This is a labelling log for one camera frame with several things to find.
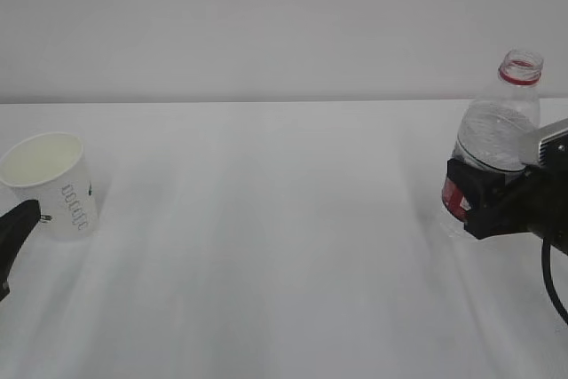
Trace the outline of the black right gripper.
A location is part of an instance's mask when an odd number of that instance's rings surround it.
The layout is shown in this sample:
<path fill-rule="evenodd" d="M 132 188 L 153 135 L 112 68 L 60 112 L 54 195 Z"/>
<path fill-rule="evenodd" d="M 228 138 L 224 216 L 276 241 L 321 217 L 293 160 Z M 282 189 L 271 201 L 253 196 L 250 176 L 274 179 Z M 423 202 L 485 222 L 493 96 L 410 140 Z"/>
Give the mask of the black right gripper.
<path fill-rule="evenodd" d="M 514 233 L 551 239 L 567 252 L 567 172 L 522 168 L 481 170 L 452 158 L 447 162 L 447 209 L 478 240 Z"/>

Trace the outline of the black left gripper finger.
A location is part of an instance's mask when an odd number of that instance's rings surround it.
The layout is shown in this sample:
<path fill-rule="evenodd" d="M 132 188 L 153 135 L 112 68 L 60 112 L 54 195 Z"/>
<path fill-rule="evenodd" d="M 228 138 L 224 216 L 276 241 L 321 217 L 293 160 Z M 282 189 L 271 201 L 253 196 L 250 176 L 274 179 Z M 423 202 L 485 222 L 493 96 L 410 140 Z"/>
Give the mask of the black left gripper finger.
<path fill-rule="evenodd" d="M 41 217 L 38 200 L 21 202 L 1 216 L 0 225 L 0 267 L 1 295 L 3 301 L 10 293 L 8 278 L 12 265 L 27 237 L 39 223 Z"/>

